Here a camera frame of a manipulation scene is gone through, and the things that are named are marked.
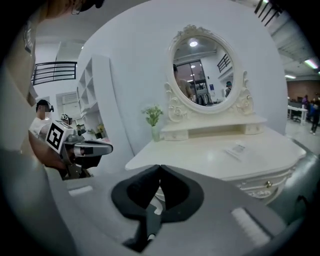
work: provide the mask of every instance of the black railing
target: black railing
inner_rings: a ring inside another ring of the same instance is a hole
[[[35,64],[32,85],[76,79],[77,62],[56,61]]]
[[[227,54],[225,54],[222,59],[220,60],[220,62],[218,63],[218,68],[219,68],[219,72],[221,73],[221,71],[226,68],[229,64],[230,64],[230,59],[227,56]]]
[[[254,13],[258,15],[258,18],[261,19],[265,27],[282,12],[283,10],[276,3],[273,3],[272,0],[268,0],[268,2],[260,0],[254,10]]]

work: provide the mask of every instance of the white vanity table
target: white vanity table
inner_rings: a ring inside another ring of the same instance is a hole
[[[174,54],[180,42],[206,37],[218,42],[233,62],[233,85],[229,96],[212,107],[196,104],[179,89],[173,71]],[[188,25],[179,31],[168,48],[168,123],[161,130],[162,140],[151,141],[125,168],[133,170],[152,165],[168,165],[228,181],[265,204],[274,200],[291,177],[306,152],[285,136],[266,127],[257,116],[236,53],[221,37]],[[226,152],[245,146],[237,158]],[[161,190],[158,198],[163,199]]]

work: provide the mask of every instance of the oval mirror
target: oval mirror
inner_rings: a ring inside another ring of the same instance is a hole
[[[229,54],[221,44],[205,36],[192,36],[178,44],[173,73],[185,97],[205,107],[222,103],[234,83]]]

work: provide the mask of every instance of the robotic arm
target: robotic arm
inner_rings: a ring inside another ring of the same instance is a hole
[[[101,156],[113,151],[109,143],[85,140],[83,136],[63,121],[53,121],[45,142],[56,151],[65,163],[68,179],[86,177],[85,169],[98,166]]]

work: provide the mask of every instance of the white shirt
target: white shirt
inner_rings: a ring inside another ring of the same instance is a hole
[[[29,128],[29,131],[32,132],[32,134],[36,138],[44,141],[46,139],[47,132],[49,130],[51,123],[52,123],[51,119],[41,120],[40,118],[36,117],[33,120],[32,124]]]

